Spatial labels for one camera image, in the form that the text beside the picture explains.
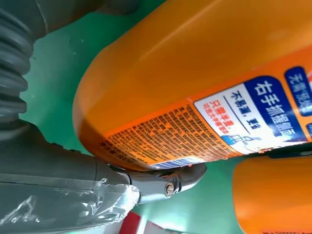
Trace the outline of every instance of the metal bolt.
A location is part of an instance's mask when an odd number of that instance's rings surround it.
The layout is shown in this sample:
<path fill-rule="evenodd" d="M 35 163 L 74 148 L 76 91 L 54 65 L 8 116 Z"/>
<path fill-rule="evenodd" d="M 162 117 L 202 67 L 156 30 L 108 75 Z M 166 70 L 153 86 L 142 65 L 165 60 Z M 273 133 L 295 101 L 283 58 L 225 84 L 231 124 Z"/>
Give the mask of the metal bolt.
<path fill-rule="evenodd" d="M 166 186 L 165 187 L 165 196 L 168 196 L 168 197 L 172 196 L 173 192 L 175 192 L 175 186 L 171 182 L 166 184 Z"/>

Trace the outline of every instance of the white label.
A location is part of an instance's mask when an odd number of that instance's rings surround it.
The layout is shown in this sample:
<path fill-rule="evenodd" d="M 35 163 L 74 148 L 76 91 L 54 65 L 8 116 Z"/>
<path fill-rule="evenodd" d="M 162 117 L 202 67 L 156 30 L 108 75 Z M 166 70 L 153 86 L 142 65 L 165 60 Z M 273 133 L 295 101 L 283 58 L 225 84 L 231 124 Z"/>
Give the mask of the white label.
<path fill-rule="evenodd" d="M 285 142 L 288 139 L 275 136 L 244 84 L 205 97 L 194 105 L 217 134 L 242 154 L 300 143 Z"/>

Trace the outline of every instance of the orange bottle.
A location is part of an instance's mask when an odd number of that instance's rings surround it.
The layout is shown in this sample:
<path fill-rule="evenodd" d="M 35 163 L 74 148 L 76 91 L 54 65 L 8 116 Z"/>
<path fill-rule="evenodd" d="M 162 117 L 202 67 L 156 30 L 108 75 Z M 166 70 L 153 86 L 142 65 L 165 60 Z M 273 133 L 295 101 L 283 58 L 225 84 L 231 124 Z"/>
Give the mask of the orange bottle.
<path fill-rule="evenodd" d="M 133 170 L 311 141 L 311 7 L 168 0 L 90 65 L 75 129 L 94 155 Z"/>

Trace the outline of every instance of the blue label banner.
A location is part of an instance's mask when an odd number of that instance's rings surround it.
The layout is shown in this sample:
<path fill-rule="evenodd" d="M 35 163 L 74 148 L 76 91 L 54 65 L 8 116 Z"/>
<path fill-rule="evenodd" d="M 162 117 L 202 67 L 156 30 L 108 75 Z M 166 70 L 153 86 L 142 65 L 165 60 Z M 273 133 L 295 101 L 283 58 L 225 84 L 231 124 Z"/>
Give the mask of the blue label banner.
<path fill-rule="evenodd" d="M 285 78 L 301 116 L 312 115 L 312 92 L 302 67 L 287 70 Z"/>
<path fill-rule="evenodd" d="M 264 120 L 276 137 L 285 136 L 286 141 L 306 141 L 292 108 L 277 79 L 261 76 L 244 85 Z"/>

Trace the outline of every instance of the bottle label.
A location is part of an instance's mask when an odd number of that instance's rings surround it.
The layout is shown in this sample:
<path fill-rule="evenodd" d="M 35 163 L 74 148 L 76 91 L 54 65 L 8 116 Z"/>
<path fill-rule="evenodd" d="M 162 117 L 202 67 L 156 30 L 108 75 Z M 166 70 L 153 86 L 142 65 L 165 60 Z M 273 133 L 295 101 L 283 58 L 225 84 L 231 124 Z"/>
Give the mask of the bottle label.
<path fill-rule="evenodd" d="M 186 97 L 107 133 L 103 146 L 119 160 L 166 169 L 311 141 L 310 54 L 306 48 Z"/>

